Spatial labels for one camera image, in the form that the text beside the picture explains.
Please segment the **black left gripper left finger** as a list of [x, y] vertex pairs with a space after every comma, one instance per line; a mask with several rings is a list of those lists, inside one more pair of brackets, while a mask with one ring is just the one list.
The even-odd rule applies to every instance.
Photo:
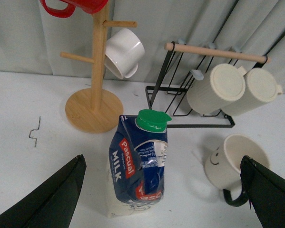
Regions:
[[0, 228], [68, 228], [79, 200], [86, 167], [84, 156], [77, 155], [0, 214]]

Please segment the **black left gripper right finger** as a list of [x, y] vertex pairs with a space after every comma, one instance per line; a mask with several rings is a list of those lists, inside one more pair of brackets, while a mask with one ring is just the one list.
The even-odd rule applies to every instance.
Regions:
[[285, 228], [285, 179], [247, 155], [240, 177], [250, 204], [264, 228]]

